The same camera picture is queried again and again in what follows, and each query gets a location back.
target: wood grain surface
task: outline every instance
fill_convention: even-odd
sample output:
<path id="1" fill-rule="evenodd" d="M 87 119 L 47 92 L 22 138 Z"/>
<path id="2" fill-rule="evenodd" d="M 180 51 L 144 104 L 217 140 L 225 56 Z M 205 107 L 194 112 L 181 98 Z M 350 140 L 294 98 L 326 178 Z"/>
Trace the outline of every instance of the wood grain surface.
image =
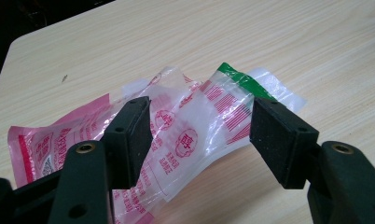
<path id="1" fill-rule="evenodd" d="M 223 62 L 272 71 L 307 99 L 299 115 L 321 132 L 319 143 L 349 143 L 375 165 L 375 1 L 126 0 L 10 46 L 0 76 L 0 176 L 14 182 L 11 125 L 50 125 L 167 65 L 205 80 Z M 190 182 L 155 223 L 310 223 L 306 192 L 282 189 L 255 148 L 243 147 Z"/>

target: pink plastic wrapper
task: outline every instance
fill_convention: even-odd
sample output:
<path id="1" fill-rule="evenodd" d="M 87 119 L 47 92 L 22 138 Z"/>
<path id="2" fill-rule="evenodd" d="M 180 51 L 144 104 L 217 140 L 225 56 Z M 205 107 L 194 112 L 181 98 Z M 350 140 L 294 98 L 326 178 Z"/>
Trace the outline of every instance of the pink plastic wrapper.
<path id="1" fill-rule="evenodd" d="M 265 89 L 226 63 L 204 83 L 167 67 L 150 82 L 133 82 L 48 127 L 11 127 L 7 141 L 16 183 L 21 187 L 62 169 L 69 147 L 99 140 L 127 101 L 149 96 L 152 146 L 137 186 L 114 190 L 113 196 L 117 223 L 150 223 L 165 203 L 213 161 L 249 144 L 255 95 L 285 102 L 293 111 L 304 105 L 268 71 L 251 74 L 271 82 L 264 84 Z"/>

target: table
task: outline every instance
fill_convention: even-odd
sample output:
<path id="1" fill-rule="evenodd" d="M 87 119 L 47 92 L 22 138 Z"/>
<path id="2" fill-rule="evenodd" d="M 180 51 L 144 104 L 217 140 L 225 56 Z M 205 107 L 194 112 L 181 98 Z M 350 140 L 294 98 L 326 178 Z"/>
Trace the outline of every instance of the table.
<path id="1" fill-rule="evenodd" d="M 166 65 L 205 80 L 222 62 L 272 71 L 307 99 L 299 115 L 319 143 L 349 143 L 375 166 L 375 1 L 116 1 L 10 46 L 0 176 L 14 181 L 11 125 L 50 125 Z M 243 147 L 191 181 L 155 223 L 310 223 L 307 186 L 282 189 L 255 148 Z"/>

